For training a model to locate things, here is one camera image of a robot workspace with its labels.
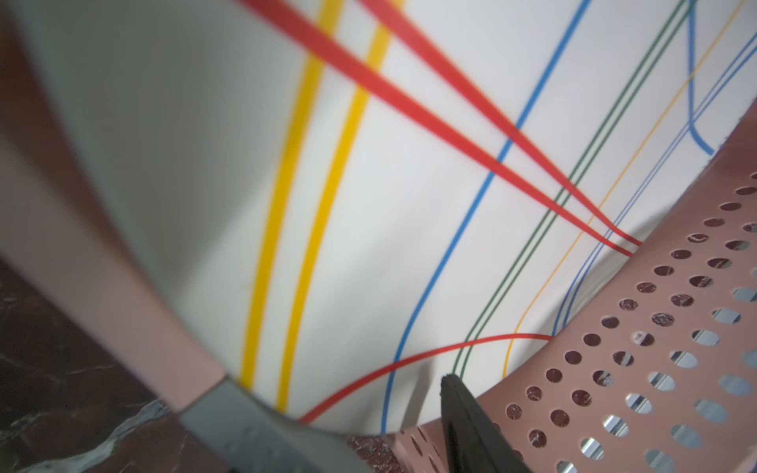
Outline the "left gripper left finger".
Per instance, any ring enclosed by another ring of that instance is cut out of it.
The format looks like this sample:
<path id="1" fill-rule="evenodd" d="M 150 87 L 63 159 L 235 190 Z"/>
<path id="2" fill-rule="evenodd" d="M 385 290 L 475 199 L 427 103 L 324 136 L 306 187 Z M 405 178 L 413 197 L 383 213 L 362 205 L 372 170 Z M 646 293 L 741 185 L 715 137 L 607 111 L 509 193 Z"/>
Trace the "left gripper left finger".
<path id="1" fill-rule="evenodd" d="M 235 472 L 369 472 L 343 437 L 270 409 L 225 378 L 179 415 Z"/>

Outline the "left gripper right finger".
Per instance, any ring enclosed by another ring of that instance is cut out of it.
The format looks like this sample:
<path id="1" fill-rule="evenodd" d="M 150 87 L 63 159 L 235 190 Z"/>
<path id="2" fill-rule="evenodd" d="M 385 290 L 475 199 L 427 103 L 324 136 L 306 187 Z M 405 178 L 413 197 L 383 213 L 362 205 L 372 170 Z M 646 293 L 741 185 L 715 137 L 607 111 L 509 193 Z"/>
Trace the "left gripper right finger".
<path id="1" fill-rule="evenodd" d="M 530 472 L 456 374 L 442 378 L 441 404 L 449 471 Z"/>

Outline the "plaid striped white plate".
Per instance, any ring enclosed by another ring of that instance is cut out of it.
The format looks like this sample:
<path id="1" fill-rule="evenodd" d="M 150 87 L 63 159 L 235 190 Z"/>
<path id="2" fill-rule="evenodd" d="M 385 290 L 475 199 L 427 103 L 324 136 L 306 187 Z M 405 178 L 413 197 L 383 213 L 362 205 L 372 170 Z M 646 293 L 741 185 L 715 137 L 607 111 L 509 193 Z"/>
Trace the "plaid striped white plate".
<path id="1" fill-rule="evenodd" d="M 534 200 L 238 1 L 7 1 L 121 241 L 212 357 L 299 419 L 392 433 L 575 315 L 756 94 L 752 1 L 401 1 L 513 126 L 360 1 L 293 8 Z"/>

